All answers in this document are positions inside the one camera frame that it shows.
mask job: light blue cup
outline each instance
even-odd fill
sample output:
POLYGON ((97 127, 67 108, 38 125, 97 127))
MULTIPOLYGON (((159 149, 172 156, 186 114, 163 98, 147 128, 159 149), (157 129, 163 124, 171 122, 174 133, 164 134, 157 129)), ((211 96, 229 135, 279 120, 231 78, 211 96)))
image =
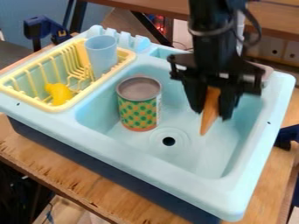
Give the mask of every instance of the light blue cup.
POLYGON ((85 47, 95 79, 107 73, 117 63, 117 43, 114 37, 101 35, 89 38, 85 47))

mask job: toy sink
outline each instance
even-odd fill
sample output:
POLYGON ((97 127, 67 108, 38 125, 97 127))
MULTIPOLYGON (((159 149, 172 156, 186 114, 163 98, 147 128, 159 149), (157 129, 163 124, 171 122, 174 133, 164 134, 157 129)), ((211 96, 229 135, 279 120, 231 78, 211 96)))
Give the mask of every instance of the toy sink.
POLYGON ((102 34, 114 35, 120 47, 136 53, 135 60, 62 111, 45 111, 3 91, 1 111, 220 219, 240 220, 274 144, 295 79, 273 72, 261 97, 244 94, 232 120, 218 119, 200 136, 201 115, 190 109, 181 82, 170 79, 165 60, 170 53, 183 51, 140 36, 96 25, 5 75, 75 39, 102 34), (161 122, 151 131, 132 132, 120 123, 115 86, 134 74, 154 77, 163 86, 161 122), (171 144, 164 144, 165 138, 171 144))

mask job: drain hole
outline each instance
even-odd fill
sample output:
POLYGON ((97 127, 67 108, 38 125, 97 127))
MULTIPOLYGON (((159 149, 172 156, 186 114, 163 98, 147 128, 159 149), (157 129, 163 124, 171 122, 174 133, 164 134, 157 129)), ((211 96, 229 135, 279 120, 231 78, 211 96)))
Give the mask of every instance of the drain hole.
POLYGON ((176 143, 176 140, 173 137, 167 136, 165 139, 163 139, 163 144, 167 146, 172 146, 176 143))

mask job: patterned can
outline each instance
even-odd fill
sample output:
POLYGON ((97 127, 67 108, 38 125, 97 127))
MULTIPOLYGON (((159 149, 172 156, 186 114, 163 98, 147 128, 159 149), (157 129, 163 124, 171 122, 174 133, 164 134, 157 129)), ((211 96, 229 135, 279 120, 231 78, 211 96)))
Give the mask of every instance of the patterned can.
POLYGON ((134 75, 116 87, 122 124, 129 130, 154 129, 160 118, 161 84, 145 75, 134 75))

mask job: yellow dish rack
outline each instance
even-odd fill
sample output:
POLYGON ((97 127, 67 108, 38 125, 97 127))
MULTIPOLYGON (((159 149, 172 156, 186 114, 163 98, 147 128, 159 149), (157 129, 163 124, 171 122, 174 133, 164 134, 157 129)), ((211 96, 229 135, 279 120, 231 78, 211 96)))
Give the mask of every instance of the yellow dish rack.
POLYGON ((74 39, 7 74, 0 79, 0 91, 44 111, 60 112, 72 107, 136 57, 134 52, 118 47, 118 63, 95 80, 84 47, 85 41, 84 38, 74 39), (45 85, 48 83, 65 84, 73 92, 74 97, 62 105, 53 106, 52 97, 45 91, 45 85))

